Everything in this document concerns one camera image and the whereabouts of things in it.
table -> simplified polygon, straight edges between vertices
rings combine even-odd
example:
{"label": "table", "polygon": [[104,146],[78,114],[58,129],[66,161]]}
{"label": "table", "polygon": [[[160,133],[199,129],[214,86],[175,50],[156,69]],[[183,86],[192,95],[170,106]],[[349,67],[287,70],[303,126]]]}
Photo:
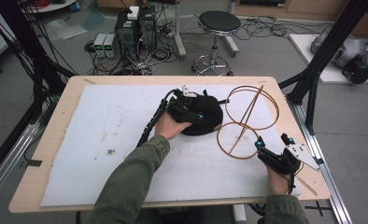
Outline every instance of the table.
{"label": "table", "polygon": [[[236,0],[230,0],[228,9],[227,9],[229,13],[234,13],[235,2]],[[183,41],[181,40],[181,36],[180,36],[180,0],[176,0],[175,11],[176,11],[176,14],[175,14],[176,15],[175,16],[176,27],[174,31],[174,38],[176,41],[179,58],[182,59],[185,56],[187,56],[187,52],[184,48]],[[230,48],[231,53],[233,54],[233,56],[235,56],[236,53],[239,52],[239,48],[234,43],[234,40],[230,36],[223,36],[223,38],[227,41],[228,47]]]}
{"label": "table", "polygon": [[[50,167],[64,140],[65,130],[70,123],[82,90],[87,85],[191,85],[191,84],[225,84],[225,85],[258,85],[264,86],[264,90],[270,93],[276,100],[280,109],[280,117],[276,123],[281,132],[290,132],[297,143],[305,143],[304,137],[295,121],[294,116],[286,103],[286,100],[272,77],[72,77],[61,97],[59,104],[50,119],[50,123],[41,138],[33,160],[43,161],[40,167],[28,167],[18,189],[9,205],[12,213],[33,213],[49,211],[84,211],[91,206],[53,206],[41,207],[45,188],[49,181]],[[297,175],[301,179],[302,195],[300,200],[326,200],[330,197],[330,191],[320,172],[305,166]],[[170,206],[195,206],[217,205],[236,203],[260,203],[264,199],[215,200],[213,202],[169,202],[164,204],[147,203],[143,207],[170,207]]]}

concrete floor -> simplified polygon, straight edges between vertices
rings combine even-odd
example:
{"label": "concrete floor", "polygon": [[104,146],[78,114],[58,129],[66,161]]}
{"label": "concrete floor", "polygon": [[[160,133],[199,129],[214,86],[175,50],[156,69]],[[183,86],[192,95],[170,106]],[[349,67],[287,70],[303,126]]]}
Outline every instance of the concrete floor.
{"label": "concrete floor", "polygon": [[[72,13],[62,9],[43,15],[45,21],[70,20],[69,25],[82,24],[91,15],[89,9]],[[182,19],[184,26],[194,17]],[[67,40],[53,41],[54,46],[67,62],[81,75],[92,68],[92,60],[84,51],[84,45],[98,33],[113,32],[115,21],[107,19],[92,31]],[[321,32],[327,25],[312,27]],[[206,52],[212,44],[212,35],[183,35],[187,57],[173,63],[155,66],[154,76],[195,76],[191,71],[192,62]],[[252,37],[241,41],[234,37],[240,52],[235,58],[219,46],[219,55],[224,57],[236,76],[268,76],[281,82],[306,67],[306,64],[292,43],[282,37]],[[0,56],[0,146],[32,102],[32,81],[26,76],[16,57],[8,50]],[[290,92],[292,87],[283,90]],[[353,223],[368,223],[368,84],[320,84],[315,112],[315,132],[323,150],[333,178]],[[10,175],[0,191],[0,223],[74,223],[75,213],[49,213],[15,215],[7,210],[18,186],[24,169],[18,167]],[[330,207],[328,202],[320,206]],[[305,202],[303,206],[317,206],[316,202]],[[323,210],[305,209],[310,223],[335,223],[333,213]],[[247,208],[248,223],[256,223],[258,216]]]}

computer tower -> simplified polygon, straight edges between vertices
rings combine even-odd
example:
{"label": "computer tower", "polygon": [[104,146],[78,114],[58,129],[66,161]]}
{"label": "computer tower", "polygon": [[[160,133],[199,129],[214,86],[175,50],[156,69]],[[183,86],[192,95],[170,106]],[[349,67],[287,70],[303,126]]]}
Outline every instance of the computer tower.
{"label": "computer tower", "polygon": [[143,49],[156,49],[157,27],[155,21],[155,6],[140,8],[138,21],[140,24],[140,36],[142,36],[143,39]]}
{"label": "computer tower", "polygon": [[128,12],[125,10],[118,14],[115,34],[121,54],[126,52],[132,60],[137,60],[137,44],[140,35],[138,21],[128,20]]}

